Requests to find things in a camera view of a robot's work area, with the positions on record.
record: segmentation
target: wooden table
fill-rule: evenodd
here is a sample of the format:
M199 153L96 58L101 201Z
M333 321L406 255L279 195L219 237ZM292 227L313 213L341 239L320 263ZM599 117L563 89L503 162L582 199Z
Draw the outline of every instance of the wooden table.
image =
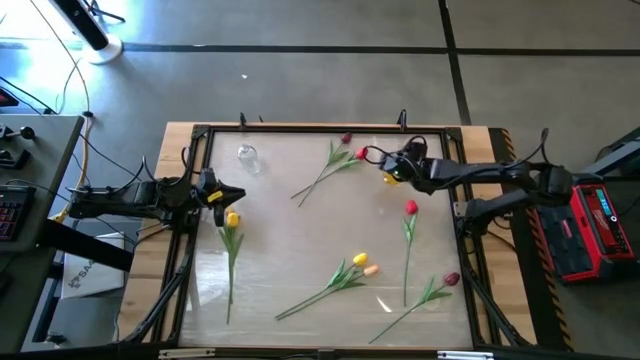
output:
M185 122L167 124L162 148L160 150L158 165L156 167L156 177L180 176L183 173L184 166L180 158L180 152L184 146L187 146L190 143L194 125L195 123ZM229 123L226 125L237 126L237 123ZM279 125L318 126L318 124L291 123L261 124L261 126ZM342 124L325 125L343 126ZM369 124L345 124L344 126L347 125L371 126ZM397 128L398 125L380 126ZM490 133L487 127L463 126L461 127L461 131L467 162L495 161ZM196 154L196 170L200 167L204 153L204 146L199 147L199 152L199 154ZM500 195L502 193L502 188L500 185L473 185L472 191L474 196L477 198L490 199ZM494 224L492 224L489 229L512 242L511 231L501 229ZM121 338L124 338L135 329L158 297L162 284L162 276L169 249L170 237L171 234L168 231L154 235L144 243L140 244L136 250L118 318ZM499 305L509 321L516 327L518 332L529 342L535 344L536 336L516 253L506 244L491 235L483 237L483 246L491 283L491 291L495 302ZM483 309L483 305L480 300L477 300L476 303L479 313L481 334L483 338L489 339L490 336L486 312ZM167 309L163 339L169 335L169 329L171 328L171 322L173 320L173 312L175 310L174 308L175 295Z

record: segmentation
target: glass panel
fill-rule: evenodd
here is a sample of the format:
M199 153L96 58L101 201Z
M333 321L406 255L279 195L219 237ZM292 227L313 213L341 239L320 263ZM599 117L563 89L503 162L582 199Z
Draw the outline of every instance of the glass panel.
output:
M441 158L439 138L425 136L429 156ZM399 149L409 135L356 134L349 149L377 145ZM390 186L373 165L357 164L319 183L298 207L289 197L322 170L329 142L338 134L216 133L211 166L225 184L246 189L233 205L244 233L227 325L228 254L210 214L198 230L195 272L183 322L181 346L363 347L406 308L402 279L406 241L402 217L414 199L420 210L411 249L408 303L432 276L459 271L448 193L433 196L410 185ZM253 146L261 171L247 173L237 158ZM367 252L382 271L366 286L332 294L284 320L274 316L319 292L342 259ZM471 346L461 285L453 296L425 304L371 346L465 348Z

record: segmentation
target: yellow cable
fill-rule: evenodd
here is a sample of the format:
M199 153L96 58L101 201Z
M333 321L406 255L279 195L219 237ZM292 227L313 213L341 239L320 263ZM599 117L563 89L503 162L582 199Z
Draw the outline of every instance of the yellow cable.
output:
M87 118L87 123L85 124L85 127L84 127L84 140L82 142L82 168L80 169L80 178L76 183L76 189L84 184L84 179L87 176L87 163L89 161L89 157L88 157L89 145L87 143L88 141L87 139L89 138L89 132L91 131L92 126L93 126L93 121L91 121L91 118ZM50 219L53 221L62 223L68 214L69 214L69 203L67 203L64 206L61 212L53 215L52 217L50 217Z

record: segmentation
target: keyboard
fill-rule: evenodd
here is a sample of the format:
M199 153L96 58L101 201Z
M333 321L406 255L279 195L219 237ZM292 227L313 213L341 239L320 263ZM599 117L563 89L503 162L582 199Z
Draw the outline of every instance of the keyboard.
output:
M0 243L18 239L35 192L36 189L31 186L0 185Z

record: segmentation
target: tulip leaf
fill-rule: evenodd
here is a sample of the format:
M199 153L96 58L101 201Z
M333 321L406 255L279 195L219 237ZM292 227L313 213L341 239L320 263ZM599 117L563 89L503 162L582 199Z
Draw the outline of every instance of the tulip leaf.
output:
M236 257L238 257L238 252L240 251L240 246L242 245L242 240L244 239L244 234L241 234L233 245L233 260L232 263L236 263Z
M342 259L342 262L340 263L340 266L338 266L338 269L336 270L336 272L331 277L331 280L329 280L329 283L327 284L327 287L334 285L338 281L338 278L342 274L343 270L344 270L344 259Z
M351 278L353 277L354 272L355 272L355 269L353 269L353 268L351 268L351 270L349 270L347 275L344 276L342 278L342 280L340 280L340 283L337 285L338 289L344 289L344 286L347 285L349 283L349 281L351 280Z
M431 301L431 300L435 300L435 299L439 299L439 298L443 298L451 295L452 295L451 293L448 293L446 291L438 291L429 295L429 299L427 301Z
M352 282L350 282L350 283L347 283L347 284L346 284L345 286L343 286L341 289L349 289L349 288L352 288L352 287L360 287L360 286L365 286L365 285L367 285L367 284L365 284L365 283L359 283L359 282L356 282L356 281L352 281Z
M433 290L433 280L434 280L434 277L432 276L431 281L429 281L429 285L427 285L427 287L424 288L424 293L420 297L420 300L418 300L418 303L424 304L425 302L427 302L427 299L429 299L429 297L431 296L431 290Z
M411 225L407 222L405 218L402 218L402 224L404 225L404 235L407 238L407 243L411 245L413 240L413 234L411 233Z
M227 234L225 233L224 230L220 230L220 229L218 229L218 233L222 238L222 243L224 244L224 247L227 249L227 251L229 251L229 249L231 248L231 244L229 243L229 238L227 238Z
M348 151L341 151L341 152L337 152L335 154L333 154L330 158L329 158L329 165L331 164L335 164L336 162L342 160L342 158L344 158L345 156L347 156L347 154L349 154Z
M355 159L355 160L354 159L350 159L350 160L347 160L347 161L343 162L342 164L340 164L340 169L346 169L346 168L348 168L350 166L353 166L353 165L359 164L359 163L360 163L360 160L358 160L358 159Z
M413 240L413 236L416 233L416 219L418 218L418 215L413 214L413 216L411 217L411 223L409 224L409 228L411 229L411 240Z

